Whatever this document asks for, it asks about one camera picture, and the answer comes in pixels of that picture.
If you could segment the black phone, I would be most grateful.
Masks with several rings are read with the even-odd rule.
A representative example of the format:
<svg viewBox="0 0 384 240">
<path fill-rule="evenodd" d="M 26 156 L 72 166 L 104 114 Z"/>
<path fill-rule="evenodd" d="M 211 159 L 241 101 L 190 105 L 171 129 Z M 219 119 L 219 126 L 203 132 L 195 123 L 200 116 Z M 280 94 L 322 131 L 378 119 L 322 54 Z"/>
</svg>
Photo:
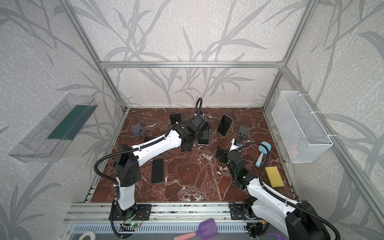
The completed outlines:
<svg viewBox="0 0 384 240">
<path fill-rule="evenodd" d="M 209 144 L 210 139 L 211 139 L 211 130 L 207 129 L 202 132 L 202 135 L 198 139 L 198 144 L 202 146 L 207 146 Z"/>
<path fill-rule="evenodd" d="M 151 183 L 158 184 L 164 181 L 164 160 L 155 159 L 152 163 Z"/>
<path fill-rule="evenodd" d="M 170 121 L 171 121 L 171 125 L 174 125 L 176 123 L 181 123 L 182 122 L 181 114 L 176 113 L 176 114 L 170 115 Z"/>
<path fill-rule="evenodd" d="M 156 139 L 156 137 L 153 136 L 147 136 L 145 137 L 145 143 L 151 143 Z"/>
</svg>

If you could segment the grey phone stand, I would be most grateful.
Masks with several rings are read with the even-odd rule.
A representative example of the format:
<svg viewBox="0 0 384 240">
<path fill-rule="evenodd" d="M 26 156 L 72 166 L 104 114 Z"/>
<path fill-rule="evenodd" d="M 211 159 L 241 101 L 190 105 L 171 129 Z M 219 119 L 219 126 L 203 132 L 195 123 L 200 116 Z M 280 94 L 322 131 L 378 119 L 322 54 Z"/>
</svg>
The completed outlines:
<svg viewBox="0 0 384 240">
<path fill-rule="evenodd" d="M 134 137 L 142 136 L 145 134 L 145 128 L 140 124 L 136 123 L 131 126 Z"/>
</svg>

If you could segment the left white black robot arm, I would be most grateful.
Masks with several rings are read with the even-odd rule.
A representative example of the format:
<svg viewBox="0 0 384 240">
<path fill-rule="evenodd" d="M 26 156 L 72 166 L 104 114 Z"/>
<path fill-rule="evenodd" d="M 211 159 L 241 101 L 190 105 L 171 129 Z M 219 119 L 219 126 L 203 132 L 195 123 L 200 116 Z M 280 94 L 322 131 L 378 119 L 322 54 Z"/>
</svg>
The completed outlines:
<svg viewBox="0 0 384 240">
<path fill-rule="evenodd" d="M 105 155 L 94 164 L 94 172 L 101 178 L 114 183 L 116 197 L 111 207 L 114 212 L 115 206 L 123 220 L 132 218 L 137 212 L 135 200 L 136 182 L 141 179 L 140 167 L 154 157 L 168 150 L 180 148 L 182 152 L 190 152 L 194 143 L 202 139 L 207 144 L 210 139 L 211 124 L 202 112 L 203 98 L 198 98 L 195 105 L 194 116 L 182 122 L 175 122 L 169 130 L 145 143 L 122 149 L 120 152 Z M 109 158 L 117 156 L 114 170 L 115 177 L 112 178 L 99 170 L 99 165 Z"/>
</svg>

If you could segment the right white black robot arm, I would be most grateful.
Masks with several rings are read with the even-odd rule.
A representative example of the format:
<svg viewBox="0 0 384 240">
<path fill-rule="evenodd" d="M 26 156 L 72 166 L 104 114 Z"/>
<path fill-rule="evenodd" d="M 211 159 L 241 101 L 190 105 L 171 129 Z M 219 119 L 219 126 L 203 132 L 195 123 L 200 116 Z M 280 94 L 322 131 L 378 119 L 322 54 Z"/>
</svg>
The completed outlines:
<svg viewBox="0 0 384 240">
<path fill-rule="evenodd" d="M 234 184 L 250 195 L 250 215 L 267 221 L 291 240 L 329 240 L 331 235 L 328 229 L 334 232 L 336 240 L 341 239 L 337 228 L 318 216 L 311 204 L 287 198 L 263 182 L 262 176 L 266 171 L 270 151 L 266 153 L 259 176 L 246 169 L 241 150 L 250 145 L 247 143 L 240 146 L 237 140 L 233 140 L 229 150 L 217 148 L 215 155 L 221 163 L 227 165 Z"/>
</svg>

